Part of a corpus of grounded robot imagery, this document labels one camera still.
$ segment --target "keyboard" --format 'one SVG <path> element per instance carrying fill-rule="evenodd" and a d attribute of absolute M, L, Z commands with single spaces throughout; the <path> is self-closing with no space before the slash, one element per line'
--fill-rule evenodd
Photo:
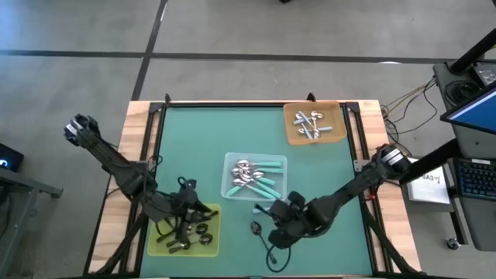
<path fill-rule="evenodd" d="M 456 159 L 456 162 L 461 195 L 496 200 L 496 164 L 470 159 Z"/>

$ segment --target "concrete floor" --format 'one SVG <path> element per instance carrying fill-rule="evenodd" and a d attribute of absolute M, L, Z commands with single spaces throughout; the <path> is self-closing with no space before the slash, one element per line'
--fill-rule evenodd
<path fill-rule="evenodd" d="M 159 3 L 0 0 L 0 50 L 144 52 Z M 495 26 L 490 0 L 169 0 L 155 51 L 456 58 Z M 83 271 L 109 177 L 64 140 L 62 128 L 74 114 L 90 114 L 117 143 L 140 65 L 140 58 L 0 57 L 0 119 L 8 119 L 0 122 L 0 141 L 26 155 L 23 173 L 65 189 L 58 201 L 40 200 L 14 271 L 36 278 Z M 152 59 L 140 99 L 163 99 L 166 92 L 174 99 L 288 99 L 314 92 L 386 104 L 426 83 L 431 67 Z M 437 89 L 427 94 L 443 112 Z M 409 111 L 400 131 L 432 108 L 419 98 Z M 452 139 L 450 125 L 437 119 L 400 141 L 421 156 Z M 447 213 L 407 207 L 425 272 L 496 274 L 496 253 L 445 248 L 443 240 L 453 236 Z"/>

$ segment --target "computer monitor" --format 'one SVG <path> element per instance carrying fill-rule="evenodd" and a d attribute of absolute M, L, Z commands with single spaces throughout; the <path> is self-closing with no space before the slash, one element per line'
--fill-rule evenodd
<path fill-rule="evenodd" d="M 441 120 L 496 134 L 496 81 L 441 115 Z"/>

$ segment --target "clear plastic container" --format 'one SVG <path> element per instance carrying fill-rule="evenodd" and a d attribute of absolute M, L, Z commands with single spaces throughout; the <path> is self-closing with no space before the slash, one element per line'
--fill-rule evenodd
<path fill-rule="evenodd" d="M 270 179 L 275 182 L 275 185 L 270 186 L 269 184 L 265 184 L 267 187 L 281 194 L 279 199 L 286 199 L 287 192 L 286 187 L 288 183 L 288 159 L 286 156 L 282 155 L 265 155 L 265 154 L 248 154 L 248 153 L 234 153 L 229 152 L 226 154 L 224 159 L 224 170 L 222 173 L 222 185 L 220 194 L 224 198 L 230 198 L 241 201 L 255 201 L 255 202 L 271 202 L 269 198 L 264 197 L 256 193 L 254 190 L 249 189 L 248 187 L 241 187 L 235 194 L 231 196 L 227 196 L 227 192 L 235 187 L 233 184 L 233 180 L 237 177 L 234 177 L 231 170 L 237 167 L 237 163 L 240 160 L 248 160 L 251 164 L 255 163 L 263 163 L 263 162 L 279 162 L 282 164 L 281 169 L 283 170 L 282 174 L 273 174 L 264 171 L 264 178 Z M 262 167 L 262 166 L 254 166 L 256 169 L 279 169 L 279 167 Z M 255 181 L 250 182 L 249 186 L 262 190 L 263 189 L 257 185 Z"/>

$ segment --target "monitor screen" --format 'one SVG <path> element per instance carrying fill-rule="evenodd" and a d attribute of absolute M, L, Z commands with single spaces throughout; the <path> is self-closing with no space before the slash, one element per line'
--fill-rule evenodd
<path fill-rule="evenodd" d="M 24 155 L 0 143 L 0 167 L 17 171 Z"/>
<path fill-rule="evenodd" d="M 496 133 L 496 86 L 491 84 L 468 102 L 445 113 L 441 120 Z"/>

